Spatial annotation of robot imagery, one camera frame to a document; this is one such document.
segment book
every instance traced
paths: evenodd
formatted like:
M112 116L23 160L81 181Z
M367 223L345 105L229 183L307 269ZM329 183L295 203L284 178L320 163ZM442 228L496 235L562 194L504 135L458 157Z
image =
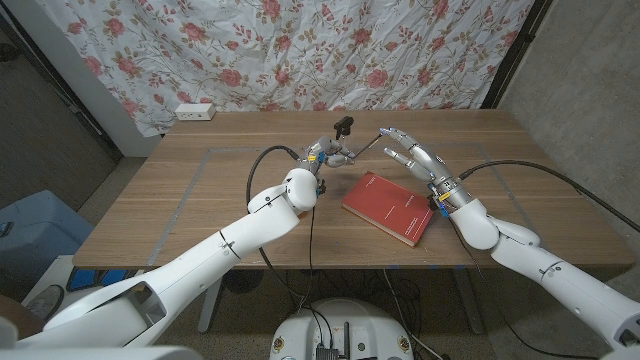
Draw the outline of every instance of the book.
M433 216L429 199L371 171L342 199L342 207L411 247Z

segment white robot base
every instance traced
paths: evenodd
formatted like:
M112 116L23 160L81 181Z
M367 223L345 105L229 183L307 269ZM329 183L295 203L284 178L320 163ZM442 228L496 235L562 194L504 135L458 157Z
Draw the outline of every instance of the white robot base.
M320 300L312 308L317 321L311 310L301 309L278 327L271 343L270 360L413 360L407 332L381 309L347 298ZM333 335L332 349L329 332Z

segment blue container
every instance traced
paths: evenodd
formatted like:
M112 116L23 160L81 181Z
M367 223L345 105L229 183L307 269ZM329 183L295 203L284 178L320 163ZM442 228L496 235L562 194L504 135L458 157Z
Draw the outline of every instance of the blue container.
M22 300L58 255L75 254L92 230L49 190L0 210L2 292Z

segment floral curtain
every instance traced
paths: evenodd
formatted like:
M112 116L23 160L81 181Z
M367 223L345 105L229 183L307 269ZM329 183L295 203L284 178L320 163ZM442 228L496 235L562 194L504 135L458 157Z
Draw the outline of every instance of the floral curtain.
M477 108L533 0L37 0L145 136L218 111Z

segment wooden table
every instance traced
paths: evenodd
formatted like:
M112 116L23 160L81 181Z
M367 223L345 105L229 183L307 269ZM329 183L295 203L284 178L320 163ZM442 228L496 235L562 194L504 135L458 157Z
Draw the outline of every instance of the wooden table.
M334 136L333 124L345 115L355 119L347 141L352 150L369 142L380 127L391 126L430 147L454 174L500 159L554 166L513 117L499 110L219 113L212 121L174 125L78 250L74 264L94 269L166 264L246 214L247 175L260 151L277 144L302 150L321 135ZM341 208L342 197L367 170L428 193L425 183L382 153L384 147L397 144L382 138L356 165L322 168L327 193L316 208L314 267L472 265L441 216L434 216L411 249ZM281 183L293 165L284 152L269 154L258 168L253 194ZM506 165L479 170L464 185L491 215L532 228L551 252L578 266L627 267L635 261L581 195L546 173ZM306 216L290 234L265 247L276 268L309 266L309 226ZM474 255L482 266L497 266L488 252ZM265 267L258 252L237 266Z

